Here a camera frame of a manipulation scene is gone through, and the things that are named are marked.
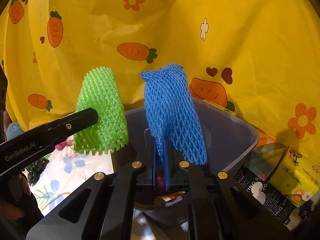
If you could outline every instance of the dark red heart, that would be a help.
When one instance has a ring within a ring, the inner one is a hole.
[[[218,69],[215,67],[214,68],[207,67],[205,71],[211,77],[214,77],[218,73]]]
[[[227,83],[228,85],[231,85],[233,80],[232,80],[232,69],[229,67],[226,67],[224,70],[221,72],[221,77]]]

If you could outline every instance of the gray plastic container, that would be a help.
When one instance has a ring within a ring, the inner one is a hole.
[[[208,155],[208,164],[202,167],[203,170],[216,174],[219,171],[229,171],[235,165],[243,163],[247,154],[258,143],[259,135],[256,129],[241,119],[199,99],[193,98],[193,103],[201,122]],[[127,111],[125,114],[130,143],[137,152],[145,151],[144,132],[148,128],[145,109],[138,108]],[[185,222],[187,220],[185,201],[170,202],[161,205],[146,205],[144,201],[136,198],[135,208],[144,211],[147,216],[165,225],[178,225]]]

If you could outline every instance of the human hand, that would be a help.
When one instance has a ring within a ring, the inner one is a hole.
[[[21,178],[21,184],[23,192],[26,195],[30,195],[31,191],[28,185],[28,181],[24,176],[18,175]],[[0,211],[8,220],[17,220],[18,218],[23,218],[25,216],[22,209],[13,206],[7,201],[0,198]]]

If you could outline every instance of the green plastic packaging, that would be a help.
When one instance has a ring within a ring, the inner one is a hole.
[[[97,110],[97,124],[74,135],[74,151],[92,155],[114,152],[129,142],[115,76],[110,68],[98,67],[87,73],[76,104],[76,112],[92,107]]]

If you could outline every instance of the yellow curtain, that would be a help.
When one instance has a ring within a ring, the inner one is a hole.
[[[72,113],[92,68],[112,68],[127,105],[143,99],[141,71],[175,62],[194,97],[320,163],[320,19],[308,0],[11,0],[0,31],[7,109],[24,131]]]

